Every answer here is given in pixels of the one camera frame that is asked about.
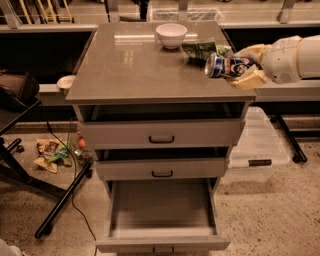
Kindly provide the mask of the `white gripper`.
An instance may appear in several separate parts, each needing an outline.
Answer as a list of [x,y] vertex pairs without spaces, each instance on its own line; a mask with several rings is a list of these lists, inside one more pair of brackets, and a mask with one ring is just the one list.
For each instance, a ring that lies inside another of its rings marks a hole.
[[256,44],[234,54],[235,57],[251,58],[263,70],[248,70],[241,77],[228,79],[230,86],[238,89],[259,88],[269,81],[277,84],[293,83],[300,80],[298,73],[299,36],[277,40],[272,45]]

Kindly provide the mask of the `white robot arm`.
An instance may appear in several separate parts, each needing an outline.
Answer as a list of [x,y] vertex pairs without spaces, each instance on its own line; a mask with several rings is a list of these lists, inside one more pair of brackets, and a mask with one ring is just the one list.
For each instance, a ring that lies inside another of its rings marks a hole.
[[272,81],[288,84],[320,77],[320,36],[281,38],[272,44],[256,44],[235,54],[255,64],[228,83],[238,89],[254,89]]

